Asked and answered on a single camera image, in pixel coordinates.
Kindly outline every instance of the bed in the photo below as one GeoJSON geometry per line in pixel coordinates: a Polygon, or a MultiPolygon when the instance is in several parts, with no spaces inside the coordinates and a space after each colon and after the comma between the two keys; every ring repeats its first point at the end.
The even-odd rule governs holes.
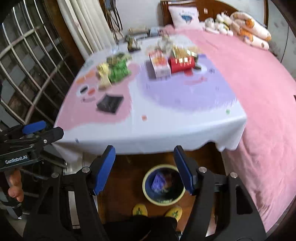
{"type": "MultiPolygon", "coordinates": [[[[169,5],[196,6],[200,21],[236,11],[218,1],[161,1],[164,25],[172,24],[169,5]]],[[[174,33],[186,35],[204,51],[247,113],[237,149],[222,156],[226,172],[235,171],[244,182],[268,231],[296,195],[296,83],[272,53],[236,37],[200,30],[174,33]]]]}

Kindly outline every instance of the wooden floor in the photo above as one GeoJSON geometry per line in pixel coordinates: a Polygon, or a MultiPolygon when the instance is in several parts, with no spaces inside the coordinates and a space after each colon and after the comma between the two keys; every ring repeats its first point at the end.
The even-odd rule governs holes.
{"type": "MultiPolygon", "coordinates": [[[[220,153],[214,143],[208,143],[199,150],[186,152],[199,166],[214,173],[225,174],[220,153]]],[[[173,153],[117,156],[105,189],[98,196],[99,215],[102,222],[125,220],[131,216],[136,203],[144,203],[148,216],[164,215],[171,207],[159,207],[150,203],[142,191],[142,180],[146,172],[158,164],[175,165],[173,153]]],[[[177,229],[183,231],[189,218],[195,197],[185,192],[177,203],[183,215],[177,229]]]]}

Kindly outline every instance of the window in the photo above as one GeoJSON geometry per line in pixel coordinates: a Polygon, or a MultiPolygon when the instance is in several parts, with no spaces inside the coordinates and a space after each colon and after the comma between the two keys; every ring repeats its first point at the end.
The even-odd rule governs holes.
{"type": "Polygon", "coordinates": [[[43,1],[15,5],[0,26],[0,109],[22,124],[53,125],[76,74],[43,1]]]}

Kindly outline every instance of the plush toy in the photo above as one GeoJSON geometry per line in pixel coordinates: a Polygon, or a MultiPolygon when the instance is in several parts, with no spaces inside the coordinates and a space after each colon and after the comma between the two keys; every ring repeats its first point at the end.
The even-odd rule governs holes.
{"type": "Polygon", "coordinates": [[[207,18],[205,20],[205,30],[207,32],[213,33],[213,34],[219,34],[220,32],[218,31],[218,24],[214,22],[213,18],[207,18]]]}
{"type": "Polygon", "coordinates": [[[232,20],[229,16],[223,12],[221,14],[218,13],[216,16],[216,23],[219,23],[218,29],[221,34],[233,36],[233,32],[229,29],[229,26],[232,24],[232,20]]]}
{"type": "Polygon", "coordinates": [[[232,19],[231,29],[242,41],[254,47],[269,49],[270,32],[249,14],[234,12],[230,18],[232,19]]]}
{"type": "Polygon", "coordinates": [[[233,32],[229,29],[232,20],[225,14],[217,14],[216,22],[213,18],[207,18],[205,20],[205,30],[214,34],[225,34],[233,36],[233,32]]]}

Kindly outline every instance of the human hand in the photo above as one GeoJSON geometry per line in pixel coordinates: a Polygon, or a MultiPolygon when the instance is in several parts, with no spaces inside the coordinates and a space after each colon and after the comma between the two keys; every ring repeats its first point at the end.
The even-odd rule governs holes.
{"type": "Polygon", "coordinates": [[[24,191],[22,189],[20,170],[14,170],[14,172],[9,176],[9,182],[12,186],[8,189],[8,195],[16,198],[17,201],[22,202],[24,200],[24,191]]]}

